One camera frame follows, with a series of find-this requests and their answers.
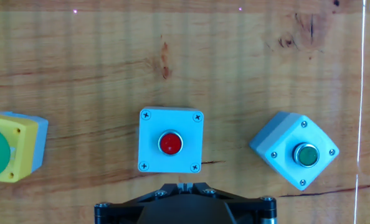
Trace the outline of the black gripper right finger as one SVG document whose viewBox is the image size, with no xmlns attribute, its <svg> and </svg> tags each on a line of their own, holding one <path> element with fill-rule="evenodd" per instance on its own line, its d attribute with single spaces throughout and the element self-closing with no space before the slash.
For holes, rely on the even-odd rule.
<svg viewBox="0 0 370 224">
<path fill-rule="evenodd" d="M 218 222 L 277 224 L 277 201 L 272 196 L 245 198 L 206 183 L 185 183 L 184 193 L 192 197 L 188 211 L 199 220 L 216 218 Z"/>
</svg>

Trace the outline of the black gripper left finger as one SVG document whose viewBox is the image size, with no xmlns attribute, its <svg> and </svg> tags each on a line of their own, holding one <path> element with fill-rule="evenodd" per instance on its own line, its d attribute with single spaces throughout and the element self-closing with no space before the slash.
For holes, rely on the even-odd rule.
<svg viewBox="0 0 370 224">
<path fill-rule="evenodd" d="M 164 184 L 160 189 L 123 203 L 100 202 L 94 205 L 95 224 L 136 223 L 143 209 L 154 201 L 184 193 L 185 184 Z"/>
</svg>

